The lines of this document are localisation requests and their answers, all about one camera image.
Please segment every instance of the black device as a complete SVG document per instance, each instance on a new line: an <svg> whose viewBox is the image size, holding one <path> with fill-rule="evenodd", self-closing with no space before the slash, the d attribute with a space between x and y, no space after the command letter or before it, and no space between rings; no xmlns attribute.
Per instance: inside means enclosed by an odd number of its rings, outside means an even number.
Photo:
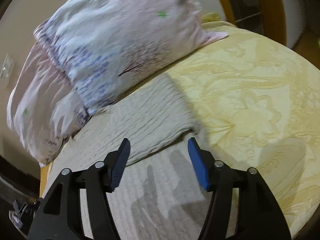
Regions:
<svg viewBox="0 0 320 240"><path fill-rule="evenodd" d="M238 219L236 233L228 240L291 239L275 197L255 168L232 169L200 149L195 138L188 141L188 152L199 184L212 191L198 240L226 239L233 188L239 188ZM119 186L129 154L130 143L124 139L117 151L87 170L63 169L38 205L28 239L89 240L84 236L80 213L79 190L85 188L94 240L120 240L106 192L112 193Z"/></svg>

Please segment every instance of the bed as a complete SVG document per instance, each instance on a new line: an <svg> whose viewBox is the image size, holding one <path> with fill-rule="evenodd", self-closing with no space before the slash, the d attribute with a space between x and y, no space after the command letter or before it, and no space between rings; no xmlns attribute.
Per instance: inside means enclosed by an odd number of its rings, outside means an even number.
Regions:
<svg viewBox="0 0 320 240"><path fill-rule="evenodd" d="M259 34L221 21L203 27L229 37L159 72L183 91L224 162L258 168L295 237L320 202L320 72ZM42 196L51 165L41 171Z"/></svg>

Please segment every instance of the wooden floor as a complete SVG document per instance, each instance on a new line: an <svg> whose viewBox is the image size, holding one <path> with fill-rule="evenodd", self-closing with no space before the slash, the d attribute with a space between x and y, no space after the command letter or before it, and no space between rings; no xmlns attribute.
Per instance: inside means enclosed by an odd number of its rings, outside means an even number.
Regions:
<svg viewBox="0 0 320 240"><path fill-rule="evenodd" d="M320 38L306 29L293 50L320 69Z"/></svg>

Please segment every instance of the folded blanket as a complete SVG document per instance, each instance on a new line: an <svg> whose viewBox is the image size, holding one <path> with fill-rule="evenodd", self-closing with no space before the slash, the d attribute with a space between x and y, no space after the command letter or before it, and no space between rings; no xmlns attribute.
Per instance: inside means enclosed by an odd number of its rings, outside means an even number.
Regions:
<svg viewBox="0 0 320 240"><path fill-rule="evenodd" d="M92 117L54 161L44 192L63 168L86 169L127 137L129 166L119 188L108 194L121 239L197 239L211 193L198 185L187 150L191 136L208 148L206 133L182 94L161 74ZM80 196L84 232L92 237L84 190Z"/></svg>

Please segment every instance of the blue gripper pad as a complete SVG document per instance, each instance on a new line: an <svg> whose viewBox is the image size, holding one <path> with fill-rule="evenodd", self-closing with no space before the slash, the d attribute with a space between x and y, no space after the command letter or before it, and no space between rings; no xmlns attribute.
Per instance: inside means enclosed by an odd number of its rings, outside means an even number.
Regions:
<svg viewBox="0 0 320 240"><path fill-rule="evenodd" d="M116 161L116 164L114 165L112 171L111 171L111 181L110 181L110 187L112 190L115 190L116 187L119 186L124 168L127 164L129 155L130 155L130 142L128 139L124 139L119 147L118 150L118 159Z"/></svg>
<svg viewBox="0 0 320 240"><path fill-rule="evenodd" d="M190 138L188 140L188 152L193 165L193 169L195 170L200 186L203 187L205 190L208 190L210 187L209 171L201 158L200 151L202 150L196 142L196 139L194 137Z"/></svg>

